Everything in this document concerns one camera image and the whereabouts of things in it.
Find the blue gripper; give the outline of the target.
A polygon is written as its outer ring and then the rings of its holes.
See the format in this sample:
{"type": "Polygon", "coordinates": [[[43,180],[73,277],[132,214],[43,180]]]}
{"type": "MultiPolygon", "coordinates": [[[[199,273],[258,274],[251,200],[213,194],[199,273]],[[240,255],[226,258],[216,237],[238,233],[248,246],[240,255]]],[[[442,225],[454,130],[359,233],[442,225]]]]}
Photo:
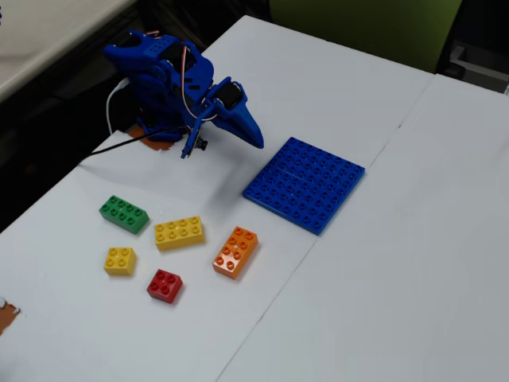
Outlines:
{"type": "Polygon", "coordinates": [[[258,148],[264,148],[264,138],[260,127],[247,109],[247,95],[240,83],[226,77],[213,84],[204,97],[204,115],[206,120],[225,131],[241,138],[244,142],[258,148]]]}

